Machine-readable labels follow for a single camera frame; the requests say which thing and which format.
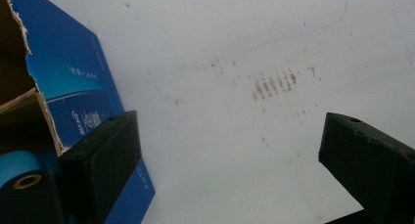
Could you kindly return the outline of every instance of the stain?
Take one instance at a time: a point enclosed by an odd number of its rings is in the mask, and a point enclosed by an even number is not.
[[[272,90],[274,90],[275,94],[278,95],[278,90],[277,90],[277,86],[275,86],[274,78],[272,78],[272,76],[269,76],[268,79],[269,79],[269,84],[271,85]]]
[[[175,99],[174,100],[174,104],[176,105],[176,106],[179,106],[180,104],[182,104],[183,103],[183,101],[182,100],[179,100],[179,99]]]
[[[283,80],[281,79],[280,76],[278,76],[278,83],[280,84],[280,87],[283,90],[283,92],[286,92],[287,90],[284,89]]]
[[[260,95],[261,99],[265,99],[265,95],[263,94],[262,87],[259,85],[259,80],[255,82],[255,86],[256,86],[256,93]]]
[[[258,100],[258,96],[256,95],[256,92],[253,92],[253,97],[254,97],[254,100],[255,100],[255,101],[257,101],[257,100]]]
[[[278,96],[281,93],[294,89],[294,86],[298,83],[294,73],[289,68],[280,71],[277,70],[276,74],[268,76],[266,76],[263,71],[258,74],[249,75],[249,77],[255,78],[255,100],[258,100],[259,98],[262,100],[272,98],[273,96]]]
[[[288,71],[290,72],[290,77],[291,77],[291,80],[293,81],[293,83],[297,84],[296,76],[293,74],[293,72],[289,68],[288,68]]]
[[[272,94],[271,94],[271,91],[269,91],[269,87],[268,87],[268,84],[265,81],[265,78],[262,78],[262,85],[263,85],[263,88],[265,89],[265,91],[268,93],[268,97],[271,98]]]
[[[311,70],[312,76],[315,76],[315,68],[314,67],[309,67],[308,69]]]
[[[288,81],[288,76],[287,76],[287,73],[285,72],[285,71],[283,71],[284,72],[284,79],[286,80],[286,82],[287,82],[287,87],[288,87],[288,90],[287,91],[289,91],[289,90],[292,90],[292,88],[291,88],[291,84],[290,84],[290,81]]]

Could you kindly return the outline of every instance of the cardboard edge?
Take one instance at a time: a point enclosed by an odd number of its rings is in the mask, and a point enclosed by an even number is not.
[[[58,157],[60,157],[68,149],[66,149],[64,147],[64,145],[62,144],[62,140],[58,136],[58,132],[56,130],[55,122],[54,122],[52,116],[50,115],[49,108],[48,108],[46,102],[44,101],[43,95],[41,93],[37,92],[36,97],[37,97],[37,102],[39,103],[40,109],[42,110],[43,116],[46,120],[46,123],[48,124],[49,131],[52,135],[52,139],[53,139],[54,144],[55,144],[56,154],[57,154]]]
[[[25,100],[26,98],[34,95],[36,93],[36,88],[33,87],[31,89],[29,89],[27,92],[25,92],[22,95],[19,95],[17,98],[15,98],[14,100],[11,100],[3,105],[0,106],[0,113],[5,112],[6,110],[9,110],[10,108],[18,105],[19,103],[21,103],[23,100]]]
[[[18,12],[16,12],[14,9],[13,9],[13,1],[12,0],[7,0],[7,3],[9,4],[9,7],[10,7],[10,9],[11,9],[11,11],[12,11],[12,16],[13,16],[13,18],[16,20],[16,22],[19,24],[19,27],[20,27],[20,29],[21,29],[21,32],[22,32],[22,38],[23,38],[23,43],[24,43],[24,47],[25,47],[25,49],[27,50],[27,53],[28,54],[31,54],[31,51],[30,51],[30,48],[28,47],[28,43],[27,43],[27,37],[26,37],[26,34],[27,34],[27,29],[25,28],[25,26],[23,25],[23,21],[22,21],[22,19],[21,19],[21,17],[19,16],[19,13]]]

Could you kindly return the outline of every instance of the blue tape roll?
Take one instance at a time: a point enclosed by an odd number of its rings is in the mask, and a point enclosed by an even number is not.
[[[14,151],[0,156],[0,188],[22,173],[40,169],[36,156],[27,151]]]

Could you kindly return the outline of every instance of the cardboard box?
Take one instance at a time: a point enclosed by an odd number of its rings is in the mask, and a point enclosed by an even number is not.
[[[48,0],[0,0],[0,13],[0,155],[60,156],[123,112],[96,34]],[[140,221],[153,195],[140,159],[108,222]]]

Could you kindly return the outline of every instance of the blue box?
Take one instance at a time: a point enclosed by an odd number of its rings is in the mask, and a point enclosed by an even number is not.
[[[0,51],[11,52],[7,57],[18,60],[4,61],[2,64],[11,65],[0,67],[0,89],[8,90],[0,94],[0,128],[12,125],[8,122],[18,118],[16,115],[26,115],[26,121],[36,118],[30,113],[33,110],[17,107],[36,99],[60,156],[102,121],[124,112],[95,33],[48,0],[3,0],[0,13],[6,23],[0,24]],[[21,66],[24,59],[34,82],[15,73],[13,66]],[[12,108],[25,113],[10,116]],[[154,194],[140,159],[107,222],[140,222]]]

